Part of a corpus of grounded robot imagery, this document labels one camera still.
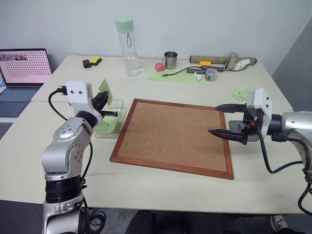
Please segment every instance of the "corkboard with wooden frame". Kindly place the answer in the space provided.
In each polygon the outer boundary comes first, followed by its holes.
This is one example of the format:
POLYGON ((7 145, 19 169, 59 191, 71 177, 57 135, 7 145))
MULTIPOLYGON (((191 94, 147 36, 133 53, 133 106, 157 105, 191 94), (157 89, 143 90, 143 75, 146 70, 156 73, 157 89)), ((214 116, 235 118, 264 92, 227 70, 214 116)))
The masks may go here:
POLYGON ((234 179, 226 129, 213 107, 134 99, 110 161, 234 179))

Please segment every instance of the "laptop screen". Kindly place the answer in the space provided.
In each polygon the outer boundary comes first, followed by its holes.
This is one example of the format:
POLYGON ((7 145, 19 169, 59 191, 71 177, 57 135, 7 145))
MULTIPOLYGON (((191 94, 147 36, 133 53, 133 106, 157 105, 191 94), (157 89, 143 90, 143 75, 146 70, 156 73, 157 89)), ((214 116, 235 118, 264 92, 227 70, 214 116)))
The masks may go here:
POLYGON ((42 85, 51 75, 45 49, 0 50, 0 72, 6 85, 42 85))

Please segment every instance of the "green bottle cap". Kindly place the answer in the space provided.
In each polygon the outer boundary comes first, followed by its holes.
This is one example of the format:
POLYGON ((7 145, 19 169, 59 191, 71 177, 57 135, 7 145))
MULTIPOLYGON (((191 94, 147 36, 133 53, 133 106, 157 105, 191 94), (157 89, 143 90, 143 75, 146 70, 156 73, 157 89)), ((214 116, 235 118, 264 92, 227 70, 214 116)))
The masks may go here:
POLYGON ((120 33, 130 33, 134 31, 133 20, 131 17, 121 16, 115 19, 117 30, 120 33))

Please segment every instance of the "water bottle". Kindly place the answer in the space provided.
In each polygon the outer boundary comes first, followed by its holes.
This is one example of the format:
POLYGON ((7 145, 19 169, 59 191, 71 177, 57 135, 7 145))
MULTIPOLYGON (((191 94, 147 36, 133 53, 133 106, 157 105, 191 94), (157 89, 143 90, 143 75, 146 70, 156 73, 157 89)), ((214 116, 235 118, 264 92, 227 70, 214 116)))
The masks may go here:
POLYGON ((133 20, 131 17, 118 17, 115 22, 127 74, 130 76, 137 76, 140 73, 140 69, 138 65, 133 20))

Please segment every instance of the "stainless steel cup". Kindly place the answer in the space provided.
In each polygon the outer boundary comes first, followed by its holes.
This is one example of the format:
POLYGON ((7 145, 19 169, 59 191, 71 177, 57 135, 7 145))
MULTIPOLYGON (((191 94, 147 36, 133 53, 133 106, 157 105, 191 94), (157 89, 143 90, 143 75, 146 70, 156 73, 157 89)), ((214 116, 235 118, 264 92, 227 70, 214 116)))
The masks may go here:
POLYGON ((161 64, 168 70, 176 68, 177 53, 168 51, 165 53, 165 57, 161 60, 161 64))

